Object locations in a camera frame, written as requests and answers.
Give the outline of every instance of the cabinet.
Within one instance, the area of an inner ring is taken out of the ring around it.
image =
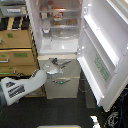
[[[0,77],[31,75],[38,68],[30,28],[11,30],[14,18],[9,18],[7,30],[0,31]]]

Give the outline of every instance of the lid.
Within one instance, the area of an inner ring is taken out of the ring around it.
[[[53,1],[49,0],[49,1],[47,2],[47,4],[48,4],[48,5],[53,5]]]

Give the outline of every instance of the refrigerator door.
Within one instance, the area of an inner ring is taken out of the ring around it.
[[[77,60],[97,105],[109,111],[128,83],[126,17],[106,0],[83,0]]]

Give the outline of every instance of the refrigerator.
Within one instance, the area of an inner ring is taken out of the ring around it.
[[[77,83],[81,68],[97,105],[109,111],[128,83],[128,1],[26,0],[26,6],[40,69],[48,58],[76,60],[65,77]]]

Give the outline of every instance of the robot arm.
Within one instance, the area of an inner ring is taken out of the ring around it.
[[[65,66],[60,64],[63,67],[58,68],[55,66],[59,65],[56,62],[56,58],[49,59],[44,64],[43,70],[35,70],[29,79],[14,80],[9,77],[2,79],[0,82],[0,107],[11,105],[28,93],[35,91],[45,83],[47,76],[54,79],[63,75]]]
[[[28,93],[41,87],[47,79],[44,70],[35,70],[29,79],[4,78],[0,82],[0,106],[11,105]]]

